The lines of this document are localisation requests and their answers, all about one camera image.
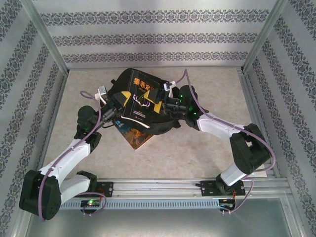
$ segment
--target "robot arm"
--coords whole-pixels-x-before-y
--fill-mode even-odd
[[[108,98],[101,108],[101,122],[97,129],[85,140],[82,139],[96,126],[98,113],[90,106],[83,106],[78,111],[77,132],[68,148],[54,161],[39,171],[30,170],[24,177],[19,206],[32,214],[39,215],[39,190],[41,182],[49,170],[42,192],[42,216],[46,220],[53,218],[60,206],[72,197],[96,189],[97,177],[91,173],[80,171],[73,178],[65,180],[66,176],[99,144],[101,134],[97,130],[109,122],[121,109],[118,103]],[[71,149],[54,167],[53,164],[69,149]]]
[[[252,123],[248,126],[233,124],[234,127],[227,127],[217,120],[202,115],[197,120],[197,125],[200,131],[211,133],[231,144],[234,163],[216,177],[216,186],[222,194],[229,193],[237,181],[251,174],[271,157],[262,143],[235,129],[235,127],[242,128],[264,140],[258,126]]]
[[[230,142],[234,163],[216,177],[216,186],[221,194],[230,193],[240,179],[251,174],[271,158],[268,149],[261,142],[240,131],[246,130],[265,141],[260,129],[252,123],[243,126],[225,121],[209,111],[206,111],[209,116],[205,115],[194,101],[188,85],[181,87],[179,91],[174,89],[175,98],[170,98],[170,91],[174,85],[174,82],[170,82],[164,86],[165,109],[172,113],[173,117],[184,119],[188,126]]]

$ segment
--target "floral pattern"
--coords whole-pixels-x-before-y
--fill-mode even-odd
[[[42,13],[47,26],[184,22],[264,22],[269,10],[158,10]]]
[[[308,219],[309,225],[311,226],[313,235],[316,235],[316,210],[315,210],[315,205],[313,204],[312,196],[309,194],[309,189],[306,188],[307,184],[304,179],[303,170],[297,164],[297,158],[293,151],[290,138],[288,137],[287,132],[284,128],[283,120],[281,119],[276,102],[273,98],[273,94],[270,90],[266,76],[263,72],[263,69],[260,65],[258,58],[254,60],[252,67],[255,71],[255,74],[257,77],[256,79],[258,80],[259,85],[261,87],[261,91],[264,95],[264,99],[267,104],[267,109],[269,111],[271,120],[274,124],[277,137],[279,139],[279,145],[281,146],[283,150],[283,155],[288,164],[288,167],[292,176],[291,178],[293,179],[295,188],[297,189],[299,200],[304,209],[305,216]]]
[[[256,33],[131,34],[53,37],[58,47],[160,43],[254,43]]]
[[[3,236],[3,237],[6,236],[5,231],[8,229],[8,224],[12,218],[11,215],[13,213],[13,209],[18,204],[17,200],[19,198],[19,194],[20,194],[21,187],[23,184],[23,178],[25,176],[26,171],[28,170],[27,167],[30,162],[30,157],[32,157],[32,151],[34,149],[36,138],[40,131],[41,123],[45,115],[47,104],[51,96],[58,73],[59,73],[59,68],[57,64],[54,63],[49,73],[45,88],[43,90],[40,103],[38,104],[38,108],[34,116],[29,134],[26,137],[26,143],[22,149],[22,154],[18,161],[16,171],[14,172],[14,178],[12,179],[12,183],[9,188],[10,192],[7,194],[7,198],[4,202],[4,208],[1,210],[0,236]]]
[[[298,136],[302,145],[304,146],[305,152],[307,153],[307,158],[309,159],[310,165],[314,168],[314,172],[316,172],[316,142],[311,135],[311,130],[308,128],[307,123],[305,122],[305,118],[295,99],[290,84],[288,83],[280,62],[278,61],[277,56],[268,40],[263,44],[262,50],[267,58],[273,75],[275,76],[284,102],[287,105],[288,112],[291,115],[293,124],[296,127],[296,131],[298,132]]]
[[[282,41],[284,49],[291,59],[297,75],[300,77],[300,80],[316,109],[316,76],[310,67],[310,63],[304,56],[303,51],[299,47],[298,42],[294,38],[283,17],[280,17],[276,21],[274,29]]]
[[[6,33],[22,9],[19,0],[7,0],[0,10],[0,42],[3,41]]]
[[[5,164],[7,163],[11,150],[13,149],[13,144],[16,141],[18,136],[18,132],[20,131],[22,122],[24,120],[25,114],[29,105],[31,103],[32,96],[34,94],[36,85],[40,79],[40,75],[45,66],[45,62],[49,56],[49,50],[44,44],[39,52],[39,55],[35,61],[33,69],[30,73],[30,76],[25,84],[19,102],[17,104],[17,108],[14,111],[14,115],[12,116],[12,120],[9,123],[7,128],[7,133],[3,137],[3,141],[1,142],[0,148],[0,178],[2,177],[2,173],[5,170]]]
[[[316,40],[316,6],[314,3],[311,0],[290,0],[290,3],[301,17],[313,39]]]
[[[27,25],[21,39],[19,40],[12,57],[6,65],[0,78],[0,110],[5,103],[8,93],[13,86],[14,81],[21,69],[27,53],[37,35],[37,30],[33,23],[30,21]]]
[[[63,55],[66,63],[245,60],[248,52],[149,52]]]

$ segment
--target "wall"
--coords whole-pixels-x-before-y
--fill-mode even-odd
[[[64,76],[18,0],[0,0],[0,237],[10,236],[25,173],[36,168]]]
[[[242,66],[276,0],[35,0],[67,66]]]
[[[279,172],[289,179],[310,236],[316,236],[315,16],[315,0],[289,1],[248,72]]]

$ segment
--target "metal frame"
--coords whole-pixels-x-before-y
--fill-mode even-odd
[[[305,237],[306,233],[287,179],[253,179],[255,181],[255,185],[249,199],[279,198],[291,235],[294,237]],[[108,207],[112,210],[219,208],[219,199],[231,198],[226,196],[202,197],[200,188],[195,186],[195,184],[199,183],[201,180],[214,179],[99,179],[98,181],[111,181],[114,183],[113,197],[108,198],[108,203],[112,203],[108,205]],[[249,191],[250,186],[251,181],[244,181],[246,192]],[[80,209],[80,205],[76,203],[87,199],[89,198],[73,198],[63,204],[61,209]],[[14,237],[26,236],[28,224],[31,219],[30,213],[21,210],[19,213],[21,213],[21,219],[16,221],[15,229],[12,232],[12,236]]]
[[[276,23],[278,17],[280,16],[281,12],[283,11],[285,5],[288,3],[287,0],[276,0],[275,5],[271,9],[271,12],[261,29],[255,43],[253,44],[253,47],[251,48],[250,52],[248,53],[248,56],[245,60],[245,63],[242,67],[242,70],[244,72],[248,72],[250,69],[254,59],[258,55],[261,46],[266,41],[271,29],[273,28],[273,25]]]
[[[57,63],[59,69],[62,71],[63,75],[68,75],[68,67],[63,59],[61,53],[59,52],[52,36],[50,35],[43,19],[41,18],[39,12],[37,11],[36,7],[32,0],[20,0],[23,8],[27,12],[28,16],[30,17],[31,21],[35,25],[38,33],[40,34],[41,38],[43,39],[44,43],[46,44],[49,52],[53,56],[55,62]]]

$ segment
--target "black bracket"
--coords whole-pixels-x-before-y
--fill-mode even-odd
[[[196,184],[196,186],[201,188],[202,197],[222,196],[220,190],[216,186],[216,180],[202,180],[199,184]],[[235,190],[236,196],[246,195],[245,187],[241,180],[237,181],[236,184],[234,184],[233,190]],[[225,195],[233,195],[233,190]]]
[[[114,185],[113,182],[99,182],[98,181],[94,192],[104,194],[107,198],[111,198],[112,193],[113,193],[113,185]],[[99,196],[99,195],[80,195],[80,196],[76,196],[76,197],[77,198],[79,198],[79,197],[100,198],[101,196]]]

